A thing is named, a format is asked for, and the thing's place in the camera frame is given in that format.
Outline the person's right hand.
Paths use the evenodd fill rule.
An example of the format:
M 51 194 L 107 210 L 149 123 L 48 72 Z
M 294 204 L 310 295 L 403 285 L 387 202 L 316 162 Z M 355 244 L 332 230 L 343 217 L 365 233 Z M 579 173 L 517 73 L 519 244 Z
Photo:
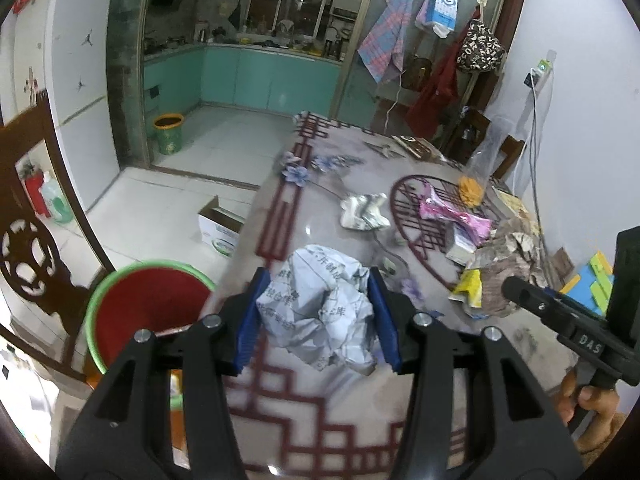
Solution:
M 593 412 L 590 424 L 575 442 L 582 455 L 601 453 L 625 421 L 625 416 L 617 411 L 620 405 L 618 393 L 593 386 L 579 388 L 574 370 L 564 376 L 552 401 L 565 426 L 574 417 L 576 408 Z

